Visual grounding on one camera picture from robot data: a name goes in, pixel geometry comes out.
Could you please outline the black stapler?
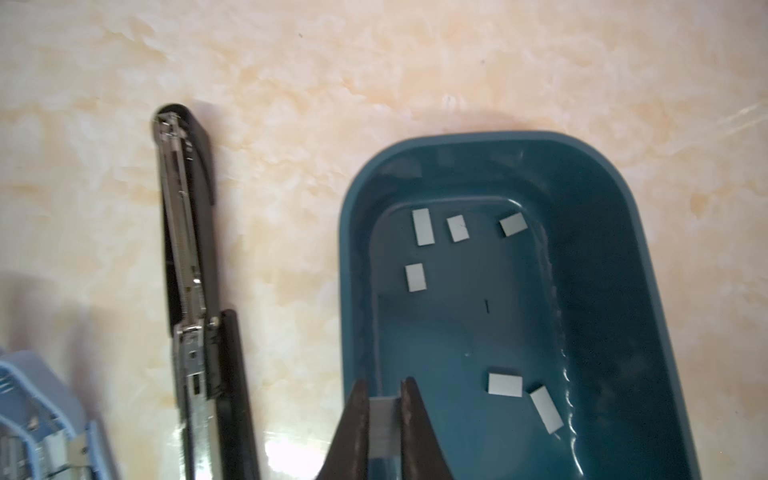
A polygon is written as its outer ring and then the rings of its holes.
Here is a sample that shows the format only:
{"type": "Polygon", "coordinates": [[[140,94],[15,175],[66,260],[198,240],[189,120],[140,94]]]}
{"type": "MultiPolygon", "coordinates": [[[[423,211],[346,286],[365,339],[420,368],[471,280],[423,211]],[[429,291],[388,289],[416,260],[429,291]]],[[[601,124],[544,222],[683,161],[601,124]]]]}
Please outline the black stapler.
{"type": "Polygon", "coordinates": [[[152,119],[183,479],[260,476],[237,313],[221,304],[209,135],[184,105],[152,119]]]}

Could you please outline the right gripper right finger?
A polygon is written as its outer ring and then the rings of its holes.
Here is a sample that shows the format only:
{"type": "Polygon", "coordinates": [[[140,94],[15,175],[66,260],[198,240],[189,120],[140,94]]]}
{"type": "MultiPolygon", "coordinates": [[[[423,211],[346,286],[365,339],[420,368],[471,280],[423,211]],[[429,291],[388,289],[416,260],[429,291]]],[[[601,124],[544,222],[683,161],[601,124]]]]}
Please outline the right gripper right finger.
{"type": "Polygon", "coordinates": [[[417,382],[401,382],[401,469],[406,480],[452,480],[417,382]]]}

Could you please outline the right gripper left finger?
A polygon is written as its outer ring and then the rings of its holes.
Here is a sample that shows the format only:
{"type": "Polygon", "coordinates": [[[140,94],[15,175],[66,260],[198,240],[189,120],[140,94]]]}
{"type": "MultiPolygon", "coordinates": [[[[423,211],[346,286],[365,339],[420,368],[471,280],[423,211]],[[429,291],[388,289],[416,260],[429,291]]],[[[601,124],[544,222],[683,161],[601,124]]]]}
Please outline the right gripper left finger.
{"type": "Polygon", "coordinates": [[[358,379],[347,399],[317,480],[366,480],[370,400],[368,384],[358,379]]]}

